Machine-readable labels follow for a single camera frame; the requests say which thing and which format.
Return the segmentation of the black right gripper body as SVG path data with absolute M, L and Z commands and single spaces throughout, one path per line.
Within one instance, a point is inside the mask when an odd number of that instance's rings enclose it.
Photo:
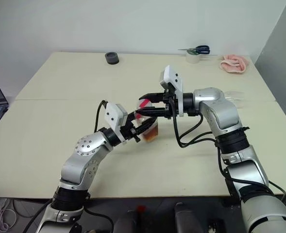
M 165 104 L 165 118 L 167 119 L 176 119 L 178 110 L 178 103 L 176 102 L 176 89 L 174 87 L 170 87 L 166 89 L 163 94 L 163 103 Z

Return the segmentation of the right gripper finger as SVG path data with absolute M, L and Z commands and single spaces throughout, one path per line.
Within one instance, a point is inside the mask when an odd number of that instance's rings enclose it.
M 168 109 L 161 107 L 143 107 L 137 109 L 136 113 L 147 117 L 168 117 Z
M 139 100 L 149 100 L 151 103 L 165 102 L 165 93 L 147 93 Z

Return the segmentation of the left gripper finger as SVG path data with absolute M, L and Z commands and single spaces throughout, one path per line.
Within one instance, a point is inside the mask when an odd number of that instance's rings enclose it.
M 127 115 L 127 122 L 132 122 L 132 121 L 136 121 L 137 123 L 141 122 L 141 114 L 137 113 L 136 111 L 131 112 Z
M 137 123 L 136 134 L 148 134 L 149 132 L 153 131 L 157 128 L 157 118 L 156 117 L 139 117 L 135 119 Z

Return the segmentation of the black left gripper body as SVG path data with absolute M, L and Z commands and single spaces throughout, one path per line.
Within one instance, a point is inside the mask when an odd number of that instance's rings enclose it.
M 120 123 L 120 133 L 122 139 L 120 140 L 122 144 L 125 144 L 127 140 L 131 140 L 132 138 L 138 143 L 140 142 L 140 138 L 136 133 L 136 128 L 133 124 L 133 118 L 127 118 L 126 120 L 122 119 Z

